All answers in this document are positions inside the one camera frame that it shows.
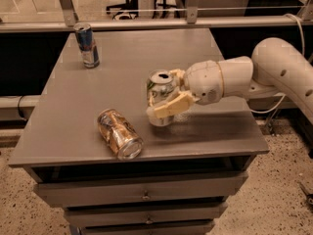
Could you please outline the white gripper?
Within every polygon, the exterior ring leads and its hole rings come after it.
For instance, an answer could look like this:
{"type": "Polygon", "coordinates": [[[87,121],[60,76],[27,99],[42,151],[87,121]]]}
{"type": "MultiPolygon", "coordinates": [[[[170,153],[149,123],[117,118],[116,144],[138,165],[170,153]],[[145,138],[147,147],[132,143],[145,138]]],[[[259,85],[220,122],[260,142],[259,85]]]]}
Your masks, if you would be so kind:
{"type": "Polygon", "coordinates": [[[169,73],[178,86],[184,85],[189,91],[177,91],[161,102],[149,104],[146,113],[150,118],[173,117],[189,110],[195,103],[208,105],[222,98],[222,72],[216,62],[200,62],[186,71],[175,69],[169,73]]]}

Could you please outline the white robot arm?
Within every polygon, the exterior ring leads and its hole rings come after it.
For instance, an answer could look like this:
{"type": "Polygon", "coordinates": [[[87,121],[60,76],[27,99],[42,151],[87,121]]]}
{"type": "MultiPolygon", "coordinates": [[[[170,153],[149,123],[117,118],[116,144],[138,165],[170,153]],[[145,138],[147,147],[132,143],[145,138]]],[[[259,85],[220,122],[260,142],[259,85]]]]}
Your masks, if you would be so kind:
{"type": "Polygon", "coordinates": [[[270,97],[278,92],[313,120],[313,67],[280,38],[259,42],[252,55],[195,63],[186,70],[155,70],[147,81],[147,115],[167,126],[194,104],[209,105],[230,96],[270,97]]]}

